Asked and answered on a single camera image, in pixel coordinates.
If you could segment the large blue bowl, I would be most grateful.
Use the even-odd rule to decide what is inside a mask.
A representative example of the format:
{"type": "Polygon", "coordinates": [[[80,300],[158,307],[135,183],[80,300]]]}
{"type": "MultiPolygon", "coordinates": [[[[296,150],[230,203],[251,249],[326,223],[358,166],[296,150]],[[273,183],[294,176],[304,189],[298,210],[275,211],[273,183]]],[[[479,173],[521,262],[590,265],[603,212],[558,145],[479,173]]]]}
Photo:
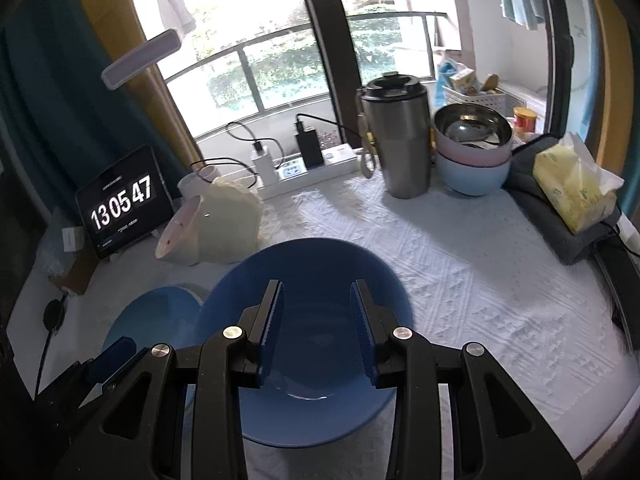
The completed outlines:
{"type": "Polygon", "coordinates": [[[364,372],[350,286],[366,281],[376,304],[412,326],[410,299],[377,255],[333,238],[273,245],[230,270],[214,287],[194,325],[198,344],[239,321],[271,280],[283,284],[284,306],[269,376],[240,392],[244,437],[275,448],[308,448],[351,434],[386,407],[393,393],[375,389],[364,372]]]}

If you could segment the blue plate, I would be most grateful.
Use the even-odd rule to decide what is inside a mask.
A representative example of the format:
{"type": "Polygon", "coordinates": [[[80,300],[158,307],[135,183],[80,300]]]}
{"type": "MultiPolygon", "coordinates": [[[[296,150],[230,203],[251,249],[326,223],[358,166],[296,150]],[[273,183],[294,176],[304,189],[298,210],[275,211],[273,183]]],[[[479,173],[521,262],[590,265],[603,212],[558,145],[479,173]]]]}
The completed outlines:
{"type": "Polygon", "coordinates": [[[150,290],[131,301],[120,312],[108,331],[102,349],[120,337],[129,337],[137,349],[169,344],[174,349],[198,344],[195,321],[203,300],[183,286],[165,286],[150,290]]]}

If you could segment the cream yellow bowl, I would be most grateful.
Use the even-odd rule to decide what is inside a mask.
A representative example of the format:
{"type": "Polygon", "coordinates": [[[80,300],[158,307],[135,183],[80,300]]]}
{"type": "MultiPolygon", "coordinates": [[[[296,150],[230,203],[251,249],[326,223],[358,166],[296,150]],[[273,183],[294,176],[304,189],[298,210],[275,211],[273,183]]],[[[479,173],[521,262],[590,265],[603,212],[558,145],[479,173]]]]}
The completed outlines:
{"type": "Polygon", "coordinates": [[[188,198],[169,220],[155,258],[184,266],[239,262],[257,250],[263,212],[257,194],[217,178],[188,198]]]}

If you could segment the white textured table cloth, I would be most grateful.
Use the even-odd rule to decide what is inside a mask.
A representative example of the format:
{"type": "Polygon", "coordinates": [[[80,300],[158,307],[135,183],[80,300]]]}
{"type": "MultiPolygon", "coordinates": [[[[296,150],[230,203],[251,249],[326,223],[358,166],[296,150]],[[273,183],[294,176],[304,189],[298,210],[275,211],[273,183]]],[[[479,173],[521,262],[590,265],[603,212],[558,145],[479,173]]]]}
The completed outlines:
{"type": "MultiPolygon", "coordinates": [[[[548,420],[583,476],[611,455],[639,406],[638,360],[613,323],[613,299],[598,267],[563,264],[508,193],[469,198],[436,182],[423,195],[398,200],[379,177],[351,174],[262,203],[257,249],[305,237],[369,249],[404,285],[414,328],[435,344],[482,344],[548,420]]],[[[58,290],[36,266],[30,270],[8,322],[28,388],[95,356],[117,315],[145,292],[183,285],[205,297],[232,267],[160,261],[159,239],[101,263],[87,291],[67,303],[55,335],[42,314],[58,290]]]]}

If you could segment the white charger plug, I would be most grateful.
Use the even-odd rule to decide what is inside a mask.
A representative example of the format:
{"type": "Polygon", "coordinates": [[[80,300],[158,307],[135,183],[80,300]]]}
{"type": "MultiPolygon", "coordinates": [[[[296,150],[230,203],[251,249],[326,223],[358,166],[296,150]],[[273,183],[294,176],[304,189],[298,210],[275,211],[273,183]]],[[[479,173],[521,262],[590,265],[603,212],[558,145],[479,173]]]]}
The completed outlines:
{"type": "Polygon", "coordinates": [[[269,153],[268,148],[262,144],[262,141],[253,142],[250,159],[254,164],[255,171],[262,179],[263,186],[273,185],[280,180],[276,166],[274,166],[273,158],[269,153]]]}

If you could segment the white desk lamp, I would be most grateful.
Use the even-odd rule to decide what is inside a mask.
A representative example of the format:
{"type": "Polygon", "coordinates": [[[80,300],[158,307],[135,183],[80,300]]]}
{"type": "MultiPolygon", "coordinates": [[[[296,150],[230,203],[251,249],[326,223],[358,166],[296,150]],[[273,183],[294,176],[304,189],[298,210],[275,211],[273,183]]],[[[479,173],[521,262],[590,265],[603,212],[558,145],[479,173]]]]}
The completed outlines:
{"type": "MultiPolygon", "coordinates": [[[[178,52],[181,39],[175,29],[166,29],[150,40],[146,40],[114,61],[102,72],[101,79],[108,90],[116,90],[128,84],[137,76],[154,70],[156,64],[178,52]]],[[[178,159],[190,165],[189,173],[178,183],[181,195],[190,200],[193,196],[205,195],[209,191],[210,180],[215,180],[219,172],[208,172],[202,162],[202,154],[195,145],[186,124],[161,76],[152,72],[143,77],[143,104],[151,113],[154,125],[160,126],[160,133],[174,150],[178,159]]]]}

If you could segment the light blue bowl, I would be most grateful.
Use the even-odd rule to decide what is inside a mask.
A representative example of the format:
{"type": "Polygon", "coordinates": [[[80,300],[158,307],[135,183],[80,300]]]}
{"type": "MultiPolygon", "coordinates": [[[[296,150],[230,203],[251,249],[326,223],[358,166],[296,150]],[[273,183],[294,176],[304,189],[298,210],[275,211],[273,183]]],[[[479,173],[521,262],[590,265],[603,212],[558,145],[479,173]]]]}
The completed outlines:
{"type": "Polygon", "coordinates": [[[436,168],[440,180],[448,188],[466,196],[484,196],[496,192],[506,182],[511,161],[493,167],[474,167],[455,162],[436,153],[436,168]]]}

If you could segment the tablet showing clock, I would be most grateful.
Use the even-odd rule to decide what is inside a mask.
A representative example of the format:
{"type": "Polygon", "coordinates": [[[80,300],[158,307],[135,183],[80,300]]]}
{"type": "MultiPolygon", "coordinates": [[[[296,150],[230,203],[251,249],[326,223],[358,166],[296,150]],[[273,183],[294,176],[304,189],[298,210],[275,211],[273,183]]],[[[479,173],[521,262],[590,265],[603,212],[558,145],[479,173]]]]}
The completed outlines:
{"type": "Polygon", "coordinates": [[[175,212],[155,154],[147,145],[78,190],[76,203],[100,260],[151,234],[175,212]]]}

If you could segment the black charger plug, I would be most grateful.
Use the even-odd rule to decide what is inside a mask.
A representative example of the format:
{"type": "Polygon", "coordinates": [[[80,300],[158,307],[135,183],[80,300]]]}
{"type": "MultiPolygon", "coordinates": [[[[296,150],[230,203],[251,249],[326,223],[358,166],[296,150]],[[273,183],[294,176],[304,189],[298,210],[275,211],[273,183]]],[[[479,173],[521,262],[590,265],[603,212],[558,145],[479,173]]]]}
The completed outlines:
{"type": "Polygon", "coordinates": [[[305,127],[300,119],[296,120],[295,128],[295,140],[299,148],[299,153],[303,157],[305,167],[311,170],[323,166],[324,157],[317,130],[312,127],[305,127]]]}

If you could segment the black round device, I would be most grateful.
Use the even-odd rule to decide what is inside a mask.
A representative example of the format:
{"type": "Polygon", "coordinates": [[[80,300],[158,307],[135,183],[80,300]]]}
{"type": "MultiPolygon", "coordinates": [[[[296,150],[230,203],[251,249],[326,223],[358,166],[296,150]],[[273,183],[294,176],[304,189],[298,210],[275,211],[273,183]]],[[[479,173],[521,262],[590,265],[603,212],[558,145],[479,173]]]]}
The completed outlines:
{"type": "Polygon", "coordinates": [[[53,299],[48,302],[43,311],[42,322],[48,332],[56,332],[63,324],[65,306],[61,299],[53,299]]]}

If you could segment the pink steel-lined bowl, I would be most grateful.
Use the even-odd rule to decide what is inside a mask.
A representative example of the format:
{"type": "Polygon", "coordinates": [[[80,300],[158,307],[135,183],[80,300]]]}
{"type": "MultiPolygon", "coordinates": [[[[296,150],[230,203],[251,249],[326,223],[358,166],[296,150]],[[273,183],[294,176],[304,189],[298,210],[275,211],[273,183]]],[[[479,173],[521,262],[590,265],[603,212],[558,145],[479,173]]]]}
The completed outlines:
{"type": "Polygon", "coordinates": [[[472,167],[495,167],[511,157],[513,130],[499,113],[476,104],[451,104],[433,117],[436,150],[472,167]]]}

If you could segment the stainless steel tumbler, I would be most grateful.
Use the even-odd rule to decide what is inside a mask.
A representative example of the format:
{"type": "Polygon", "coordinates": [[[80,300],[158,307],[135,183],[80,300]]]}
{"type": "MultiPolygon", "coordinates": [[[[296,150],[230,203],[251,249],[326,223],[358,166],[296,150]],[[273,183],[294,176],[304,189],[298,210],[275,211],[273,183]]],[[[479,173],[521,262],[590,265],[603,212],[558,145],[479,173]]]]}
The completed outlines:
{"type": "Polygon", "coordinates": [[[428,191],[431,112],[427,88],[415,76],[385,73],[356,93],[362,152],[382,171],[386,191],[410,200],[428,191]]]}

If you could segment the red yellow can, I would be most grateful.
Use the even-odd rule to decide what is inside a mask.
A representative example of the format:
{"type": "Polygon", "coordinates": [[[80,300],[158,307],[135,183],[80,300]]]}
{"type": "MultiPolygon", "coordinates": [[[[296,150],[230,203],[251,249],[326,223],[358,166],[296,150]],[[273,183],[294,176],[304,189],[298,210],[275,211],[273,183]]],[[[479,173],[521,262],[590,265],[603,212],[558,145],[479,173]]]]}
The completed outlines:
{"type": "Polygon", "coordinates": [[[525,106],[514,107],[513,113],[514,131],[522,141],[527,142],[536,132],[537,114],[525,106]]]}

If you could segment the white laundry basket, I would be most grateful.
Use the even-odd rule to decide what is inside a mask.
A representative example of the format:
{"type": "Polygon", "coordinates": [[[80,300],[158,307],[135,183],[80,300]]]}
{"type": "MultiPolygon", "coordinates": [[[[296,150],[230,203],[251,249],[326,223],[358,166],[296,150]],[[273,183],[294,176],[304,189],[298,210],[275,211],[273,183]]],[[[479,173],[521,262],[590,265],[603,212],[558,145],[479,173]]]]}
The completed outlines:
{"type": "Polygon", "coordinates": [[[488,107],[498,112],[503,117],[513,117],[517,107],[526,107],[526,94],[519,92],[518,87],[513,84],[499,84],[491,90],[482,91],[480,88],[471,86],[464,88],[461,92],[457,88],[445,86],[442,88],[444,99],[449,104],[476,104],[488,107]]]}

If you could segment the yellow curtain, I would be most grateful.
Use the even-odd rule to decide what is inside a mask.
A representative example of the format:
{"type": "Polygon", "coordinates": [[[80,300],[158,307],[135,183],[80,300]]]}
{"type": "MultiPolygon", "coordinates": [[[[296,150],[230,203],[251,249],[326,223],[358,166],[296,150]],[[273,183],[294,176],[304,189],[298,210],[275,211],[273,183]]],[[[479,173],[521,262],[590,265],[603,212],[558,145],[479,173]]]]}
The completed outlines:
{"type": "Polygon", "coordinates": [[[165,30],[146,39],[132,0],[80,0],[110,60],[102,81],[111,90],[129,90],[180,162],[192,166],[203,158],[171,96],[157,63],[175,53],[178,34],[165,30]]]}

